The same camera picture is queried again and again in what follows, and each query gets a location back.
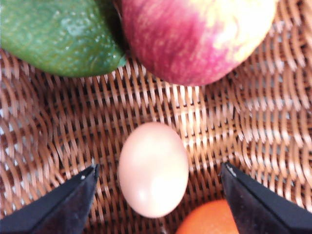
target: woven basket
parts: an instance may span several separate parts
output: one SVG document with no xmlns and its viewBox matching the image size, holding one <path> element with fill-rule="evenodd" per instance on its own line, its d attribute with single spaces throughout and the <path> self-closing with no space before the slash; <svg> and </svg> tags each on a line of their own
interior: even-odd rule
<svg viewBox="0 0 312 234">
<path fill-rule="evenodd" d="M 223 197 L 230 161 L 312 212 L 312 1 L 281 0 L 263 43 L 222 80 L 171 85 L 134 58 L 111 74 L 62 78 L 1 51 L 1 218 L 100 164 L 86 233 L 174 233 L 196 206 Z M 136 214 L 117 180 L 123 142 L 138 125 L 172 126 L 188 152 L 180 205 Z"/>
</svg>

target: white egg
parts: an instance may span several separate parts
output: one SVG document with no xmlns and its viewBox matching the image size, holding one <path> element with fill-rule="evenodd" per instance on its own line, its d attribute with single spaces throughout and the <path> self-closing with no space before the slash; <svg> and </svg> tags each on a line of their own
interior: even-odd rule
<svg viewBox="0 0 312 234">
<path fill-rule="evenodd" d="M 188 176 L 183 142 L 165 124 L 145 123 L 123 145 L 118 166 L 121 191 L 129 205 L 145 217 L 162 217 L 177 207 Z"/>
</svg>

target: red apple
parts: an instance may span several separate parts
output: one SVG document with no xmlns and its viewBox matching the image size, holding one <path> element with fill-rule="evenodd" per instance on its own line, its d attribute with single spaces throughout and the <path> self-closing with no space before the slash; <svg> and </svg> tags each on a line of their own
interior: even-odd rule
<svg viewBox="0 0 312 234">
<path fill-rule="evenodd" d="M 122 24 L 140 62 L 171 83 L 212 83 L 268 32 L 275 0 L 122 0 Z"/>
</svg>

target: wicker basket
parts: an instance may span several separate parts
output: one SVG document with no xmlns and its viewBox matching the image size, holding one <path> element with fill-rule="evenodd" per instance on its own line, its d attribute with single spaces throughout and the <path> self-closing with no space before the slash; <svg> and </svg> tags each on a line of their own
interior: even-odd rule
<svg viewBox="0 0 312 234">
<path fill-rule="evenodd" d="M 312 1 L 281 0 L 263 43 L 222 80 L 171 85 L 135 59 L 111 74 L 62 78 L 1 51 L 1 218 L 95 162 L 100 176 L 87 233 L 174 233 L 196 206 L 223 197 L 230 161 L 312 212 Z M 117 180 L 120 149 L 148 121 L 180 134 L 190 178 L 180 205 L 139 216 Z"/>
</svg>

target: egg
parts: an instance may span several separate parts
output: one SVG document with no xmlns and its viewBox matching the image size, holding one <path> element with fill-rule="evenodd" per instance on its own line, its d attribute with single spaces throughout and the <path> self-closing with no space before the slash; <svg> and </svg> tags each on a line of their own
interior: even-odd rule
<svg viewBox="0 0 312 234">
<path fill-rule="evenodd" d="M 211 201 L 193 210 L 175 234 L 239 234 L 225 199 Z"/>
<path fill-rule="evenodd" d="M 118 179 L 128 204 L 140 215 L 158 218 L 180 203 L 189 176 L 187 151 L 168 125 L 150 122 L 126 139 Z"/>
</svg>

